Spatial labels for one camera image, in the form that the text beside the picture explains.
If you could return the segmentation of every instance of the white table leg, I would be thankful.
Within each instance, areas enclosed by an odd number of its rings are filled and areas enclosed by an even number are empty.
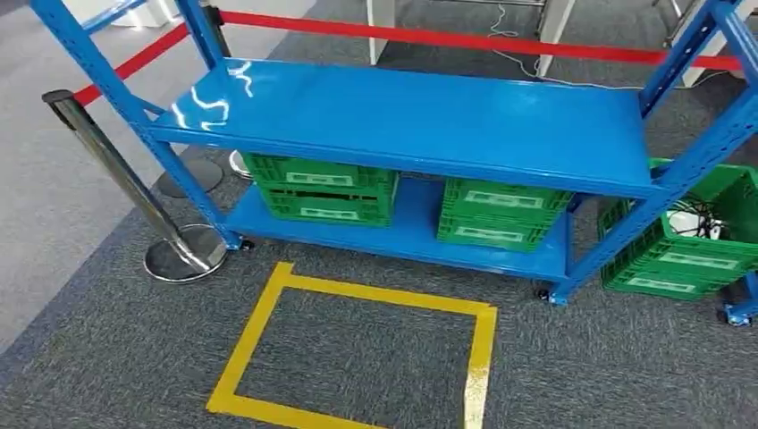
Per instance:
[[[566,22],[569,21],[571,9],[576,0],[550,0],[545,6],[543,25],[540,29],[540,41],[545,43],[558,43]],[[540,55],[540,65],[537,68],[537,76],[547,74],[552,55]]]
[[[377,27],[395,27],[395,0],[366,0],[368,25]],[[383,38],[368,39],[368,59],[371,65],[379,62],[387,40]]]

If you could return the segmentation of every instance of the blue metal shelf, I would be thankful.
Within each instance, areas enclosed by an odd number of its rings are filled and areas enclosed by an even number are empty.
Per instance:
[[[635,91],[227,58],[150,130],[179,143],[588,193],[657,189]]]
[[[226,225],[252,237],[300,241],[551,281],[566,277],[568,214],[556,222],[535,252],[519,253],[437,241],[434,234],[441,203],[442,183],[402,178],[392,226],[388,228],[285,221],[269,214],[258,188],[251,186],[230,213]]]
[[[496,273],[553,280],[569,296],[758,130],[758,44],[738,0],[705,0],[642,91],[224,58],[198,0],[176,0],[208,74],[161,112],[131,94],[60,0],[30,0],[39,18],[97,84],[228,248],[242,233]],[[122,0],[118,13],[138,1]],[[748,86],[692,145],[652,179],[644,120],[721,30]],[[273,219],[255,189],[225,216],[170,142],[269,155],[637,198],[631,212],[576,262],[571,214],[534,253],[438,243],[440,185],[404,180],[389,229]]]

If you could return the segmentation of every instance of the crate label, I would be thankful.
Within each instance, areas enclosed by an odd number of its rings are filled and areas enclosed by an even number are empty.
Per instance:
[[[306,172],[287,172],[288,183],[306,183],[309,185],[353,186],[352,176],[332,176],[330,174],[310,174]]]
[[[518,195],[493,194],[470,190],[466,194],[465,201],[471,203],[489,204],[492,206],[520,207],[520,208],[543,208],[543,198],[520,197]]]
[[[718,259],[717,257],[696,257],[682,253],[668,252],[658,258],[662,262],[673,262],[675,264],[708,266],[710,268],[720,268],[723,270],[734,270],[739,265],[739,261],[732,259]]]
[[[469,228],[467,226],[459,226],[458,229],[455,230],[455,235],[471,237],[474,239],[512,241],[516,243],[524,240],[524,234],[518,232],[480,230],[478,228]]]
[[[324,219],[341,219],[343,221],[357,221],[360,220],[358,212],[342,211],[342,210],[324,210],[322,208],[300,208],[301,216],[308,217],[320,217]]]
[[[640,279],[638,277],[628,281],[627,284],[650,289],[672,290],[674,292],[691,292],[695,290],[694,284],[661,282],[659,280]]]

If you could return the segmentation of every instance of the electrical wire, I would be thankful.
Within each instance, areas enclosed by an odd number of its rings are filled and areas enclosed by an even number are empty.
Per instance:
[[[490,34],[487,35],[488,38],[496,38],[496,37],[505,37],[505,38],[517,38],[519,36],[517,31],[513,30],[501,30],[498,29],[498,27],[502,24],[502,19],[506,15],[505,6],[502,4],[497,5],[498,9],[500,10],[500,15],[498,16],[497,20],[493,23],[493,25],[490,26]],[[537,70],[540,66],[540,58],[537,58],[534,64],[534,71],[529,71],[526,69],[526,66],[524,65],[524,62],[516,58],[515,56],[508,55],[504,52],[498,51],[496,49],[493,50],[493,52],[499,56],[502,56],[504,58],[507,58],[511,60],[512,62],[518,64],[518,67],[521,69],[521,72],[523,72],[526,76],[532,78],[532,79],[538,79],[543,81],[549,81],[549,82],[555,82],[559,83],[561,85],[570,85],[572,87],[589,87],[589,88],[602,88],[602,89],[643,89],[643,87],[608,87],[605,85],[600,85],[597,83],[577,83],[577,82],[569,82],[567,80],[560,80],[555,78],[548,78],[545,76],[539,76],[537,75]],[[698,80],[693,86],[691,87],[674,87],[674,89],[692,89],[697,88],[700,85],[702,85],[704,82],[709,80],[710,78],[714,76],[718,76],[720,74],[728,73],[728,71],[717,71],[715,73],[709,74],[708,76]]]

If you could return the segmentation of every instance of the shelf upright post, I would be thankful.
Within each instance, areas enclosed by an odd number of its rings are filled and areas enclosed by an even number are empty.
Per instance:
[[[198,185],[181,159],[173,152],[171,145],[164,141],[158,141],[150,135],[147,131],[150,120],[142,105],[131,94],[121,78],[116,75],[110,63],[100,53],[87,32],[79,25],[61,0],[31,0],[29,5],[74,61],[97,85],[116,112],[131,126],[158,162],[181,186],[189,200],[216,228],[227,248],[240,248],[240,235],[226,228],[223,223],[223,214]]]
[[[724,18],[734,13],[735,0],[709,0],[694,23],[685,32],[689,39],[682,38],[671,50],[664,65],[653,75],[652,82],[640,94],[640,107],[643,117],[649,115],[654,107],[670,90],[673,82],[696,57],[700,48],[708,41],[710,34],[717,28],[717,21],[729,22],[730,28],[719,24],[725,33],[746,30],[738,27],[734,20]],[[739,38],[742,44],[732,46],[742,60],[744,68],[755,73],[758,63],[758,44],[754,38]],[[662,213],[678,199],[682,198],[716,165],[740,147],[755,133],[758,127],[758,88],[747,87],[745,91],[721,114],[682,155],[673,160],[661,175],[654,179],[660,188],[644,201],[637,201],[631,212],[590,250],[575,265],[568,265],[567,279],[554,283],[541,298],[552,304],[566,305],[571,293],[588,282],[590,277],[602,266],[608,264],[629,242],[644,231]]]
[[[215,29],[208,21],[205,10],[198,0],[176,0],[176,6],[184,17],[198,51],[206,62],[208,70],[223,64],[223,52],[215,34]]]

